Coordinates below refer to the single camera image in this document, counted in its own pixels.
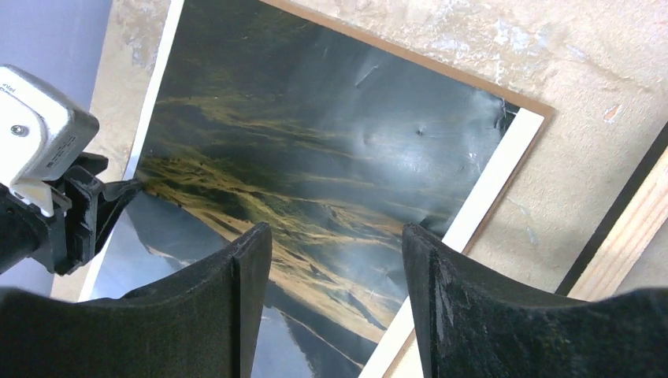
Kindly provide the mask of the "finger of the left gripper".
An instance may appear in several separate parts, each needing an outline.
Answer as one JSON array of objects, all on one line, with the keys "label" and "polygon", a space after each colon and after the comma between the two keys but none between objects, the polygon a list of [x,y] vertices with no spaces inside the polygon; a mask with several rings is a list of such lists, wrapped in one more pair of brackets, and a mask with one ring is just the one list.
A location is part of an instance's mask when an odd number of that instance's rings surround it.
[{"label": "finger of the left gripper", "polygon": [[141,192],[137,179],[106,183],[98,196],[96,245],[104,246],[125,207]]}]

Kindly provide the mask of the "black wooden picture frame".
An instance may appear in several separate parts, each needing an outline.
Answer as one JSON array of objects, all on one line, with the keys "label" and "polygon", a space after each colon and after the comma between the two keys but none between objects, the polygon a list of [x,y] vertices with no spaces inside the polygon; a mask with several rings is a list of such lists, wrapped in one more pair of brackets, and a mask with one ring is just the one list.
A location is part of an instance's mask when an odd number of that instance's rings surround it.
[{"label": "black wooden picture frame", "polygon": [[667,219],[667,127],[663,127],[555,293],[612,296]]}]

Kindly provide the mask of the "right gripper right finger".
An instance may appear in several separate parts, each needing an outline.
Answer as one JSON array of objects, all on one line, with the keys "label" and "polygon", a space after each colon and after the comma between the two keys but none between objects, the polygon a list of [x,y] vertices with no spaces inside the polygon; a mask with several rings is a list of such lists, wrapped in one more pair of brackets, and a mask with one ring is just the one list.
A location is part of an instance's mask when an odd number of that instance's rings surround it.
[{"label": "right gripper right finger", "polygon": [[403,228],[403,264],[426,377],[664,377],[667,291],[598,302],[555,295]]}]

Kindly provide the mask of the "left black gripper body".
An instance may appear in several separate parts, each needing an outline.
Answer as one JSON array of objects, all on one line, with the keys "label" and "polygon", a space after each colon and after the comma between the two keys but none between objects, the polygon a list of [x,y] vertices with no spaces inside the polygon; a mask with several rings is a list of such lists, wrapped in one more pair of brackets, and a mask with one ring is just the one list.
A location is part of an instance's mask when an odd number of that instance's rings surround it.
[{"label": "left black gripper body", "polygon": [[48,272],[64,276],[86,265],[102,249],[110,234],[110,185],[96,177],[109,159],[82,153],[54,181],[65,201],[47,217],[1,186],[1,272],[32,258]]}]

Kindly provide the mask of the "glossy photo print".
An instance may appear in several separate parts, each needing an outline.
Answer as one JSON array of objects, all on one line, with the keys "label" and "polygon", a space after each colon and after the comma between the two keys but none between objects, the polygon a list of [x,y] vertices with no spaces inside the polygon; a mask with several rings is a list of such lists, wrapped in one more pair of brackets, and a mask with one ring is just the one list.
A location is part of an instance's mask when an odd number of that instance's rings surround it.
[{"label": "glossy photo print", "polygon": [[519,106],[263,1],[174,1],[125,176],[145,190],[82,299],[273,230],[253,374],[362,377],[408,301],[404,224],[443,239]]}]

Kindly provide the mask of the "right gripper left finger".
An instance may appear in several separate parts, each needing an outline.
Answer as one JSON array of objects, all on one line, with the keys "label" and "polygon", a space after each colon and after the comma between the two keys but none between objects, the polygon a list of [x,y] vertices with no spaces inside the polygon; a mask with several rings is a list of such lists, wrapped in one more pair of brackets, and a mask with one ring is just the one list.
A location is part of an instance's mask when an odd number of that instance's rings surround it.
[{"label": "right gripper left finger", "polygon": [[1,291],[4,377],[249,377],[273,238],[223,249],[121,298],[61,302]]}]

